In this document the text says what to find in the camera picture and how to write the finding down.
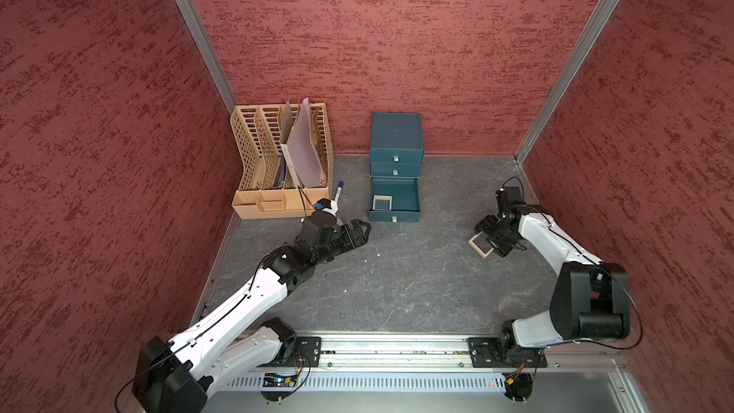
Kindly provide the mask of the small wooden frame box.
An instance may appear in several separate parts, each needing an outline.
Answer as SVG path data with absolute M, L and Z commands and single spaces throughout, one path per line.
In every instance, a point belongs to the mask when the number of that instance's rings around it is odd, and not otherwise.
M 391 211 L 393 208 L 393 197 L 391 195 L 374 195 L 372 211 Z
M 485 233 L 477 233 L 469 239 L 468 244 L 481 258 L 487 258 L 494 252 L 494 246 Z

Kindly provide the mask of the teal three-drawer cabinet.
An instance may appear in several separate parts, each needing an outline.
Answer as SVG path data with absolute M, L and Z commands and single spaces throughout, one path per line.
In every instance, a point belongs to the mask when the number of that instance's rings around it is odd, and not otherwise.
M 369 150 L 369 219 L 382 223 L 417 223 L 421 218 L 419 179 L 424 159 L 422 117 L 413 113 L 372 116 Z M 374 195 L 391 195 L 391 211 L 372 211 Z

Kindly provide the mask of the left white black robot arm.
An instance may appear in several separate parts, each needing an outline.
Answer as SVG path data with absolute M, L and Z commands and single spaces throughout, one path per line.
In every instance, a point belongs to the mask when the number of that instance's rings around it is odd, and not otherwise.
M 294 243 L 271 250 L 253 277 L 228 300 L 169 340 L 141 348 L 132 393 L 146 412 L 200 412 L 239 375 L 275 361 L 296 359 L 296 332 L 281 319 L 244 332 L 297 287 L 321 263 L 367 244 L 371 226 L 355 219 L 340 225 L 316 211 Z

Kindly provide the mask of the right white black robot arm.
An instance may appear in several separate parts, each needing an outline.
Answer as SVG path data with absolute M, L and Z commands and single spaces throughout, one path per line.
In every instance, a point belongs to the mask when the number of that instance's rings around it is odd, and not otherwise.
M 510 352 L 569 342 L 610 348 L 630 334 L 635 308 L 628 277 L 619 264 L 605 263 L 565 233 L 552 216 L 531 206 L 489 215 L 475 226 L 469 244 L 483 257 L 505 257 L 528 242 L 556 274 L 547 310 L 503 324 L 499 348 Z

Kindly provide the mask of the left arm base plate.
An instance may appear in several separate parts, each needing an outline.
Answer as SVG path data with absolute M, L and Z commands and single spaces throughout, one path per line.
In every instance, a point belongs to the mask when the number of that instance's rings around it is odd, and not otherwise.
M 321 357 L 321 347 L 321 337 L 297 336 L 294 348 L 292 348 L 290 353 L 270 363 L 261 364 L 259 368 L 296 368 L 301 357 L 305 358 L 304 363 L 306 363 L 306 367 L 318 367 Z

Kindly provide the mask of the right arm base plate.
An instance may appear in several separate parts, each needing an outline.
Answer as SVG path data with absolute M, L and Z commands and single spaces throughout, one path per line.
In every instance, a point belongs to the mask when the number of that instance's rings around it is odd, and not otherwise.
M 473 368 L 517 369 L 547 368 L 548 361 L 542 348 L 526 348 L 500 338 L 468 338 L 468 354 Z

